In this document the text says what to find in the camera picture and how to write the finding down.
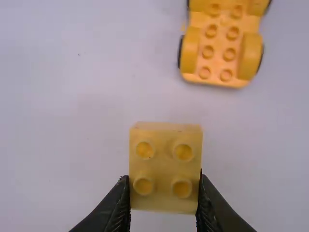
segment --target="yellow duplo brick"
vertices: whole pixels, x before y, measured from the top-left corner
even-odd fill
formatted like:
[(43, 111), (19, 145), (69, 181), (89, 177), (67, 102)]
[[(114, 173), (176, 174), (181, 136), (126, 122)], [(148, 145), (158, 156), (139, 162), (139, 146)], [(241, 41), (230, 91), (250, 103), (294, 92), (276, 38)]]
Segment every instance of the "yellow duplo brick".
[(189, 0), (178, 67), (192, 83), (240, 88), (257, 74), (264, 52), (258, 29), (271, 0)]
[(202, 140), (199, 125), (136, 123), (130, 129), (131, 207), (195, 214)]

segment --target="yellow plastic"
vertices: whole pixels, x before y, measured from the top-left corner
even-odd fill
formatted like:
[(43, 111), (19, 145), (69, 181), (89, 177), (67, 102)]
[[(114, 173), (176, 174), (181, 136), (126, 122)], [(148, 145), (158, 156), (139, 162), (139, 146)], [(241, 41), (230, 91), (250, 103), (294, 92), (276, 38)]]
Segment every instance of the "yellow plastic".
[(131, 207), (195, 214), (202, 139), (199, 125), (136, 123), (130, 129)]
[(270, 0), (190, 0), (180, 71), (186, 81), (240, 88), (255, 76), (263, 53), (258, 34)]

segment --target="white surface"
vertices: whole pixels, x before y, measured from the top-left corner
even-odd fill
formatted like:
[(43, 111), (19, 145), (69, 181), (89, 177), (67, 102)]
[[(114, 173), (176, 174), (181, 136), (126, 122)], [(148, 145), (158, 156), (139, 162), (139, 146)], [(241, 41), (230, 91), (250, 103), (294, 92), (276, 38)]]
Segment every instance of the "white surface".
[[(259, 232), (309, 226), (307, 0), (274, 0), (258, 76), (235, 91), (176, 69), (180, 0), (0, 1), (0, 225), (66, 232), (128, 173), (139, 120), (200, 123), (203, 169)], [(133, 232), (195, 218), (132, 212)]]

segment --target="yellow toy car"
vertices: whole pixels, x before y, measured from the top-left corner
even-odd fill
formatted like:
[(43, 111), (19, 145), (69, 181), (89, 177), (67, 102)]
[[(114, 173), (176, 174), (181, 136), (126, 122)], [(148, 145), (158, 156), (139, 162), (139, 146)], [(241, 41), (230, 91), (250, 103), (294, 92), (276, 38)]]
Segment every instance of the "yellow toy car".
[(188, 82), (240, 88), (256, 75), (263, 56), (258, 33), (271, 0), (188, 0), (178, 68)]

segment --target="black rubber tire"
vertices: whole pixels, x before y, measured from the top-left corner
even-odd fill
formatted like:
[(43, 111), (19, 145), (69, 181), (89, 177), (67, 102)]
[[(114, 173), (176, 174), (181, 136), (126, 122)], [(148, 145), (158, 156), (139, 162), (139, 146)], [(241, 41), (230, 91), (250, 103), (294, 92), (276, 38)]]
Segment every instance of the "black rubber tire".
[(266, 8), (266, 10), (264, 12), (264, 15), (266, 15), (269, 12), (269, 8), (270, 8), (271, 4), (272, 4), (272, 0), (269, 1), (268, 6), (267, 6), (267, 8)]
[(259, 66), (257, 67), (256, 74), (260, 70), (260, 67), (261, 67), (261, 64), (262, 64), (262, 60), (263, 60), (263, 55), (264, 55), (264, 44), (263, 44), (263, 48), (262, 48), (262, 55), (261, 55), (260, 63), (259, 63)]
[(180, 37), (179, 46), (178, 46), (177, 67), (179, 69), (180, 69), (180, 58), (182, 56), (182, 47), (183, 47), (183, 35)]

